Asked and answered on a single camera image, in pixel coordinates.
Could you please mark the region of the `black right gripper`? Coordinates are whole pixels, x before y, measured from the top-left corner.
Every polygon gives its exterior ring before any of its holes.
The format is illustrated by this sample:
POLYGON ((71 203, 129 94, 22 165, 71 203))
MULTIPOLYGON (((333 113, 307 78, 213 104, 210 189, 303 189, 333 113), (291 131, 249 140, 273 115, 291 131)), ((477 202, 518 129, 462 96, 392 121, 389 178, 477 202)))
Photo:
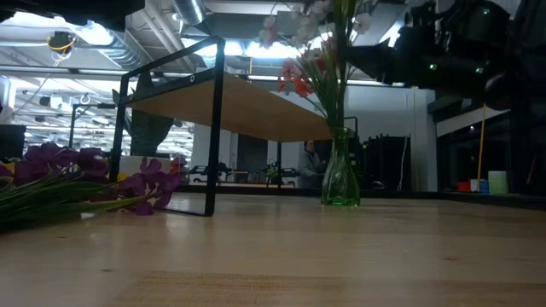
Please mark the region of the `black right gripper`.
POLYGON ((434 1, 410 9, 388 43, 351 46, 345 60, 375 81, 422 89, 481 92, 505 69, 510 13, 492 1, 455 1, 438 12, 434 1))

